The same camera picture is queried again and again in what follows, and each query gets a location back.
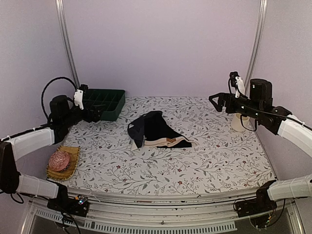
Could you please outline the navy blue underwear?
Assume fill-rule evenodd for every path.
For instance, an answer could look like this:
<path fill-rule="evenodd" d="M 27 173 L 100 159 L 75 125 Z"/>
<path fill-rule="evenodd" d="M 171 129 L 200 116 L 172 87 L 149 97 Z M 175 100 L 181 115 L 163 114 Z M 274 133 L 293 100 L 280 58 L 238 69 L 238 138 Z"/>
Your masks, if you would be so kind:
<path fill-rule="evenodd" d="M 141 148 L 144 145 L 146 139 L 145 135 L 145 117 L 146 114 L 135 119 L 128 124 L 127 132 L 130 138 L 133 140 L 136 148 Z"/>

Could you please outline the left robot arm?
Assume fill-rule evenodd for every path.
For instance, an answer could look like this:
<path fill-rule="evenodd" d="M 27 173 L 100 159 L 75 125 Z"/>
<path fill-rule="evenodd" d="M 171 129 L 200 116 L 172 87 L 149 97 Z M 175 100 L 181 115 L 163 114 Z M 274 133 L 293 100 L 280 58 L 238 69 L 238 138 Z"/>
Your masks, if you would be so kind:
<path fill-rule="evenodd" d="M 50 101 L 50 115 L 47 124 L 8 136 L 0 142 L 0 189 L 6 194 L 23 193 L 53 198 L 53 203 L 63 212 L 69 211 L 73 204 L 71 198 L 59 193 L 59 185 L 34 176 L 21 174 L 16 161 L 38 149 L 55 145 L 64 140 L 69 129 L 85 120 L 100 120 L 104 106 L 98 103 L 83 103 L 81 98 L 74 99 L 69 106 L 65 95 L 54 97 Z"/>

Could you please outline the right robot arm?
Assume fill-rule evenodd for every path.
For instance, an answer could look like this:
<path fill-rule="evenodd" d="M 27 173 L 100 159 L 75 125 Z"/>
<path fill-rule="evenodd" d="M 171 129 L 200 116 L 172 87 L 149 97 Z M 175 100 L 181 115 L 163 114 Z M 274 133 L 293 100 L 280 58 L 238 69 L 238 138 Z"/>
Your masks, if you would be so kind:
<path fill-rule="evenodd" d="M 255 120 L 274 135 L 278 135 L 312 155 L 312 129 L 300 121 L 291 111 L 282 106 L 273 106 L 271 82 L 254 78 L 250 80 L 250 96 L 218 93 L 209 96 L 209 101 L 218 112 L 241 114 Z M 302 198 L 312 195 L 312 176 L 306 175 L 288 180 L 277 180 L 270 184 L 265 193 L 255 198 L 252 208 L 261 213 L 271 204 L 286 198 Z"/>

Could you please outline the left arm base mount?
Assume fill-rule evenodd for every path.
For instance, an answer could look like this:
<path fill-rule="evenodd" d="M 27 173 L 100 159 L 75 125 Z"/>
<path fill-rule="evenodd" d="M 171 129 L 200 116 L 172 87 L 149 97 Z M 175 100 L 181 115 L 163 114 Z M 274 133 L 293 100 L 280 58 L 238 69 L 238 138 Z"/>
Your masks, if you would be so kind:
<path fill-rule="evenodd" d="M 48 199 L 47 208 L 70 215 L 86 217 L 89 210 L 89 202 L 86 198 L 78 196 L 69 198 L 67 195 Z"/>

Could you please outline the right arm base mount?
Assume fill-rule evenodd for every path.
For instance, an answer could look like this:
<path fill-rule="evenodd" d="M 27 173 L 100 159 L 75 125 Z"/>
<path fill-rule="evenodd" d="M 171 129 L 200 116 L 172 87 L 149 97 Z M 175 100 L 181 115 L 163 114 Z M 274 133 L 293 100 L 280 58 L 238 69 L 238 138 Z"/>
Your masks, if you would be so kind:
<path fill-rule="evenodd" d="M 233 209 L 238 217 L 256 215 L 277 208 L 275 201 L 270 200 L 267 195 L 257 195 L 253 199 L 238 199 L 233 203 Z"/>

